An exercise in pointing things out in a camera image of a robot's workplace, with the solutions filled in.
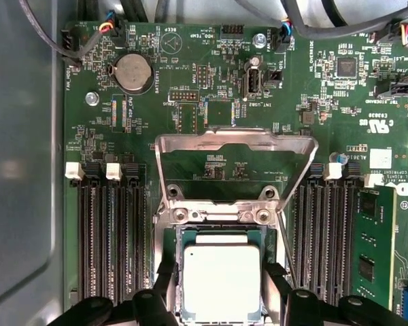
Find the motherboard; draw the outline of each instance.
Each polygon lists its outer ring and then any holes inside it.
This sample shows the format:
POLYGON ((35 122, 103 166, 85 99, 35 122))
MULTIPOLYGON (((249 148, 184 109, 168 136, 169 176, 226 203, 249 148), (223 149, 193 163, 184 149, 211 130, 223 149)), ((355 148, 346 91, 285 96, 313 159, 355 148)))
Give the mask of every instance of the motherboard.
MULTIPOLYGON (((284 210, 292 277, 328 303, 356 294, 402 314, 408 51, 370 34, 310 41, 262 26, 123 27, 65 69, 65 307, 152 286, 157 136, 248 127, 318 142, 284 210)), ((69 24, 65 45, 97 28, 69 24)), ((169 153, 163 165, 189 198, 229 202, 267 185, 282 191, 299 162, 231 144, 169 153)))

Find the memory chip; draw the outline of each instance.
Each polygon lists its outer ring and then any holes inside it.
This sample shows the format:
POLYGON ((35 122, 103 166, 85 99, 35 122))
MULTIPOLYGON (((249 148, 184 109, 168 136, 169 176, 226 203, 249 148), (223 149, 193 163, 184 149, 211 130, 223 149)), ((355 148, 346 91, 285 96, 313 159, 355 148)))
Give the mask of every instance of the memory chip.
POLYGON ((356 59, 337 58, 337 77, 356 77, 356 59))
POLYGON ((377 195, 370 192, 360 192, 360 212, 375 218, 377 195))
POLYGON ((375 278, 375 263, 360 256, 358 260, 358 273, 369 282, 373 282, 373 279, 375 278))

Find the black cable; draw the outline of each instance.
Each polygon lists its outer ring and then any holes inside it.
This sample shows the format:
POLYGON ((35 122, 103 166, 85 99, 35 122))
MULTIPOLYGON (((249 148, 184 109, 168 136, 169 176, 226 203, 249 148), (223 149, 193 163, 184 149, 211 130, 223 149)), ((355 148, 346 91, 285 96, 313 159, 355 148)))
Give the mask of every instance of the black cable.
POLYGON ((29 3, 27 0, 18 0, 21 9, 23 10, 24 14, 26 15, 27 19, 31 23, 32 27, 35 29, 36 33, 56 52, 62 54, 63 56, 68 56, 70 58, 81 58, 85 56, 89 51, 91 51, 96 44, 99 42, 101 36, 103 34, 100 31, 96 31, 90 39, 86 42, 83 48, 78 51, 69 51, 62 47, 60 47, 57 43, 55 43, 47 33, 42 29, 41 25, 36 20, 35 14, 32 12, 29 3))
POLYGON ((168 0, 158 0, 154 22, 166 22, 168 19, 168 0))
POLYGON ((86 20, 96 21, 99 19, 98 0, 86 0, 86 20))
POLYGON ((120 0, 120 2, 124 10, 125 18, 129 22, 139 22, 137 13, 135 11, 135 8, 133 7, 133 4, 131 3, 131 0, 120 0))
POLYGON ((77 0, 77 20, 86 20, 86 1, 77 0))
POLYGON ((250 3, 248 0, 234 0, 238 5, 240 5, 243 9, 247 10, 255 17, 260 18, 261 20, 266 20, 271 22, 275 27, 281 28, 282 22, 281 20, 275 19, 274 17, 270 16, 269 14, 262 12, 259 10, 255 5, 250 3))
POLYGON ((322 0, 322 5, 324 6, 326 15, 332 24, 336 27, 347 26, 345 20, 341 16, 334 0, 322 0))
POLYGON ((148 17, 145 13, 145 8, 143 7, 142 0, 131 0, 131 2, 133 3, 133 7, 135 8, 139 22, 148 22, 148 17))
POLYGON ((304 24, 301 13, 299 11, 296 0, 286 2, 287 15, 293 24, 294 28, 301 37, 306 39, 335 39, 338 37, 350 36, 357 33, 370 33, 373 31, 380 31, 392 20, 408 19, 408 7, 393 12, 391 14, 361 22, 359 24, 335 27, 330 29, 323 29, 317 27, 309 27, 304 24))

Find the ram slot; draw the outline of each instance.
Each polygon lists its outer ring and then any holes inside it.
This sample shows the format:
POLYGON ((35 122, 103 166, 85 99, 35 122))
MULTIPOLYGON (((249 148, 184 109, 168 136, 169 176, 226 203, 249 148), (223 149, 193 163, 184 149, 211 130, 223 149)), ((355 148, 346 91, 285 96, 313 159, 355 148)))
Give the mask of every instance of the ram slot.
POLYGON ((107 273, 108 278, 106 282, 107 287, 107 297, 113 301, 114 304, 118 303, 117 288, 118 288, 118 216, 120 214, 120 194, 118 191, 118 185, 115 183, 110 183, 109 188, 109 215, 108 215, 108 230, 106 234, 109 234, 108 238, 108 248, 107 248, 107 273))
POLYGON ((338 208, 335 215, 337 224, 337 234, 335 243, 335 301, 334 304, 338 304, 338 301, 342 297, 343 290, 343 277, 345 265, 345 226, 347 220, 347 191, 346 187, 339 186, 338 193, 338 208))
POLYGON ((304 205, 306 187, 300 185, 294 195, 294 221, 293 221, 293 260, 296 279, 300 283, 303 271, 303 238, 304 238, 304 205))
POLYGON ((131 219, 133 254, 131 255, 131 274, 133 286, 131 291, 143 289, 146 277, 146 221, 145 221, 145 196, 143 188, 134 184, 131 186, 131 219))
POLYGON ((81 184, 77 188, 78 196, 78 298, 79 302, 85 297, 89 296, 88 280, 89 267, 87 259, 89 257, 88 248, 88 219, 87 216, 87 201, 86 201, 87 187, 82 187, 81 184))
POLYGON ((103 230, 103 236, 101 238, 101 295, 103 297, 110 298, 109 292, 109 271, 112 264, 110 259, 110 233, 112 226, 109 220, 109 201, 110 201, 110 189, 106 186, 101 188, 101 195, 103 197, 101 208, 101 229, 103 230))
POLYGON ((322 188, 322 218, 320 221, 320 289, 321 298, 327 302, 328 298, 328 261, 330 247, 330 188, 322 188))
POLYGON ((314 192, 313 216, 311 218, 311 282, 310 289, 321 297, 323 284, 320 284, 320 230, 322 220, 322 198, 324 188, 311 185, 314 192))
POLYGON ((118 215, 118 301, 123 302, 129 294, 129 191, 121 187, 120 212, 118 215))
POLYGON ((311 243, 312 237, 312 225, 311 219, 313 218, 314 210, 314 187, 308 185, 307 196, 305 201, 305 217, 304 217, 304 237, 303 237, 303 278, 302 284, 304 287, 310 287, 310 276, 311 276, 311 250, 313 244, 311 243))
POLYGON ((345 184, 346 192, 346 220, 344 231, 344 256, 343 260, 343 295, 352 294, 352 255, 354 252, 354 224, 356 214, 356 199, 358 196, 358 187, 351 181, 347 181, 345 184))

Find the integrated circuit chip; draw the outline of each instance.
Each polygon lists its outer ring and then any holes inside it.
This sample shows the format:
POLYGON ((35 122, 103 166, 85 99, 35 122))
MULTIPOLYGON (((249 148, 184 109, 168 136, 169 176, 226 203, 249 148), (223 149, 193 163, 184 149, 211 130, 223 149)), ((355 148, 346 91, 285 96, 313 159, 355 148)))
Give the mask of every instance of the integrated circuit chip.
POLYGON ((314 112, 313 111, 302 112, 301 122, 303 124, 314 124, 314 112))
POLYGON ((356 59, 337 58, 337 77, 356 77, 356 59))
POLYGON ((375 278, 375 263, 366 257, 360 256, 358 260, 358 273, 369 282, 373 282, 375 278))
POLYGON ((360 212, 375 218, 377 195, 370 192, 360 192, 360 212))

